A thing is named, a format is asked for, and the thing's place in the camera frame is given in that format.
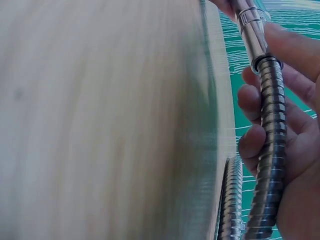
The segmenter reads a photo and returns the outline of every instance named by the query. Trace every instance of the hose connector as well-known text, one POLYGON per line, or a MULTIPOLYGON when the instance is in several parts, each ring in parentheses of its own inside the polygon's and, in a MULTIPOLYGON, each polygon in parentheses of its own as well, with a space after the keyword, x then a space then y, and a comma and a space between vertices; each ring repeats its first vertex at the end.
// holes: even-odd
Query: hose connector
POLYGON ((264 24, 269 22, 271 17, 261 0, 231 0, 231 6, 251 69, 258 75, 259 62, 266 57, 272 57, 264 32, 264 24))

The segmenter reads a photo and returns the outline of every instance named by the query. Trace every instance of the green striped fabric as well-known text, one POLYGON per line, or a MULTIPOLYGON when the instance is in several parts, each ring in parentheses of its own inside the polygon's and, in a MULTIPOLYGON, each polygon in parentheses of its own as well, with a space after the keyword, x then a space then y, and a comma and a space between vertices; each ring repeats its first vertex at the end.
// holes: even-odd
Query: green striped fabric
MULTIPOLYGON (((266 0, 265 6, 271 15, 273 22, 281 24, 290 31, 299 32, 310 38, 320 39, 320 1, 314 0, 266 0)), ((237 26, 225 15, 220 14, 223 28, 226 51, 229 61, 229 70, 232 85, 232 95, 235 115, 236 140, 249 129, 251 123, 245 118, 237 104, 237 92, 244 81, 242 80, 242 69, 249 65, 247 54, 237 26)), ((287 95, 293 99, 302 110, 308 112, 312 117, 316 114, 305 106, 292 92, 286 90, 287 95)), ((255 179, 244 168, 242 189, 242 219, 248 220, 248 213, 253 197, 255 179)), ((282 239, 277 228, 272 235, 273 240, 282 239)))

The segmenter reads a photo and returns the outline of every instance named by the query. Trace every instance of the spiral hose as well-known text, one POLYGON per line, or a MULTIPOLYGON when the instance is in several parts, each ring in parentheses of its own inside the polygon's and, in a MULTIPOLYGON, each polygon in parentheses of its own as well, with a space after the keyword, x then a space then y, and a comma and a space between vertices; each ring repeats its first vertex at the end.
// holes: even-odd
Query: spiral hose
POLYGON ((261 126, 266 139, 257 166, 245 240, 268 239, 272 235, 285 176, 287 125, 281 66, 276 58, 266 57, 258 63, 257 69, 261 79, 261 126))
POLYGON ((240 240, 242 205, 242 161, 231 158, 226 162, 218 240, 240 240))

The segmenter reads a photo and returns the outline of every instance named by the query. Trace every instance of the hand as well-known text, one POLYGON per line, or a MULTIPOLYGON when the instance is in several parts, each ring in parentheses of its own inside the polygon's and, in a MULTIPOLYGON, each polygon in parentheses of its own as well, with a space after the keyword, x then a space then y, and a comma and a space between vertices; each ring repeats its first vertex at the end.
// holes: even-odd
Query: hand
POLYGON ((234 11, 232 11, 229 0, 210 0, 210 2, 214 3, 232 21, 235 21, 235 14, 234 11))
MULTIPOLYGON (((285 85, 311 109, 320 113, 320 41, 288 32, 278 25, 265 26, 270 51, 284 63, 285 85)), ((239 153, 255 176, 259 151, 265 141, 260 124, 260 81, 249 67, 238 91, 238 104, 254 124, 239 141, 239 153)), ((279 206, 277 227, 288 240, 320 239, 320 128, 286 99, 287 147, 285 190, 279 206)))

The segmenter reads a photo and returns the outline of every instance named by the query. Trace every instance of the shower hose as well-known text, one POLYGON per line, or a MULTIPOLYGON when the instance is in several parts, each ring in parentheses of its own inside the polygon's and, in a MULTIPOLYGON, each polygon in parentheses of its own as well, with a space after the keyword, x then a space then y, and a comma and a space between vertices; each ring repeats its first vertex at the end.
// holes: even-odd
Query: shower hose
POLYGON ((271 20, 260 0, 231 0, 251 69, 260 78, 261 126, 256 185, 244 234, 241 232, 242 162, 229 159, 223 180, 218 239, 267 240, 276 224, 284 189, 287 124, 282 63, 268 52, 264 24, 271 20))

